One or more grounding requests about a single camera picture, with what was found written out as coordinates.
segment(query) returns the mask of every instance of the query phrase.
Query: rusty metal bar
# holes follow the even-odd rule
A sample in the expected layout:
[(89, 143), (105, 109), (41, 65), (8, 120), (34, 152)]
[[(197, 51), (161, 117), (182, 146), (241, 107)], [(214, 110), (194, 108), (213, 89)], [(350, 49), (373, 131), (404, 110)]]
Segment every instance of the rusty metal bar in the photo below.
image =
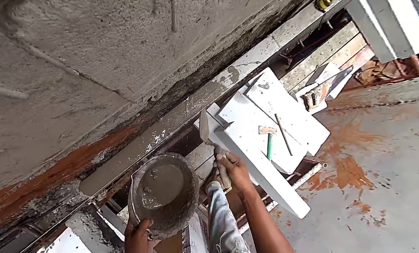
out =
[(403, 69), (403, 65), (398, 60), (393, 60), (395, 67), (397, 68), (398, 72), (400, 73), (400, 76), (405, 78), (407, 75)]
[(417, 55), (413, 55), (410, 57), (410, 61), (419, 75), (419, 57)]

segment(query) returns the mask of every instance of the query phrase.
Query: mortar bowl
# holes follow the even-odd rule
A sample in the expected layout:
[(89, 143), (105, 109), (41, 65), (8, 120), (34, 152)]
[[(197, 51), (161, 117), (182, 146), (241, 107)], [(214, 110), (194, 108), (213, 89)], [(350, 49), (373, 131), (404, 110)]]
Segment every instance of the mortar bowl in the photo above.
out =
[(128, 212), (134, 227), (145, 218), (152, 219), (148, 232), (155, 240), (171, 237), (187, 226), (197, 208), (199, 189), (197, 175), (183, 156), (164, 153), (152, 157), (131, 178)]

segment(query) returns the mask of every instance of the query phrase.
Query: metal pipe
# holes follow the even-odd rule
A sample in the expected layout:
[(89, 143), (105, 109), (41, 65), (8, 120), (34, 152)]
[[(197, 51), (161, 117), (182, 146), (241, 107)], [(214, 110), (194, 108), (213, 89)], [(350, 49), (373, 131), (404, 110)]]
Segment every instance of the metal pipe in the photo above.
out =
[(313, 168), (308, 171), (308, 173), (306, 173), (305, 175), (303, 175), (303, 177), (301, 177), (299, 180), (297, 180), (297, 182), (295, 182), (292, 185), (292, 188), (294, 190), (296, 190), (298, 187), (300, 187), (302, 184), (304, 184), (306, 181), (308, 181), (308, 179), (313, 176), (314, 174), (316, 174), (317, 172), (319, 172), (319, 170), (321, 170), (324, 167), (324, 163), (320, 163), (320, 164), (316, 164), (313, 166)]
[(398, 72), (400, 73), (400, 76), (405, 78), (407, 75), (403, 69), (402, 64), (398, 60), (393, 60), (395, 67), (397, 68)]
[(417, 55), (413, 55), (410, 57), (410, 61), (419, 75), (419, 57)]

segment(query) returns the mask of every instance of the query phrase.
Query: white board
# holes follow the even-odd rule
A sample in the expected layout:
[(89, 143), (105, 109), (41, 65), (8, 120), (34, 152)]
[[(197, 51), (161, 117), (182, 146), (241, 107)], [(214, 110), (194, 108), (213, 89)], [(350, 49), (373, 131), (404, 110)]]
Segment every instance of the white board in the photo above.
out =
[(289, 95), (270, 68), (247, 91), (246, 96), (271, 119), (276, 121), (275, 113), (281, 119), (281, 125), (311, 155), (315, 155), (322, 143), (330, 135), (316, 118)]
[(268, 135), (259, 135), (258, 126), (276, 128), (277, 133), (272, 138), (272, 162), (283, 173), (291, 174), (294, 172), (306, 155), (306, 149), (285, 133), (293, 154), (291, 156), (278, 125), (239, 91), (220, 110), (219, 116), (228, 123), (235, 122), (240, 128), (239, 135), (248, 139), (248, 145), (258, 148), (264, 157), (267, 154)]
[(273, 200), (300, 219), (305, 217), (310, 210), (308, 204), (274, 168), (258, 146), (252, 145), (251, 138), (248, 137), (250, 133), (244, 129), (245, 122), (236, 121), (225, 129), (218, 129), (216, 135), (244, 160), (249, 173)]

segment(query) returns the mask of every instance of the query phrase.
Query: white tile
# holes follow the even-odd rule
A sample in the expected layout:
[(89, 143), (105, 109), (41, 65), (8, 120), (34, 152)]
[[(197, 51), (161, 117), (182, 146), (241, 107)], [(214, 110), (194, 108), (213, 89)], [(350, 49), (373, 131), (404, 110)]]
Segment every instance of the white tile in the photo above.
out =
[(330, 135), (330, 131), (288, 94), (270, 68), (263, 71), (246, 94), (271, 119), (275, 120), (277, 113), (281, 125), (292, 136), (287, 138), (288, 142), (297, 140), (311, 155), (316, 154)]

